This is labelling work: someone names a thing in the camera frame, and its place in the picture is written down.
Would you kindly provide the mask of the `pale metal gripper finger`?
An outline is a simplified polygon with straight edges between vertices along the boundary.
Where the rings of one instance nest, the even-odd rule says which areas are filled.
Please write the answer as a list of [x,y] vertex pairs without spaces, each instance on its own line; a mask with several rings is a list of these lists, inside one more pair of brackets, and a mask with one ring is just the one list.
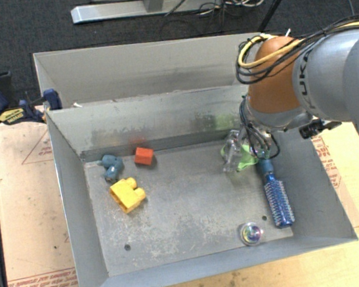
[[247,131],[240,129],[239,131],[231,130],[230,132],[230,153],[240,155],[240,152],[248,152]]
[[239,170],[239,164],[242,158],[242,153],[239,149],[222,148],[221,150],[222,159],[224,160],[223,171],[226,173],[234,172]]

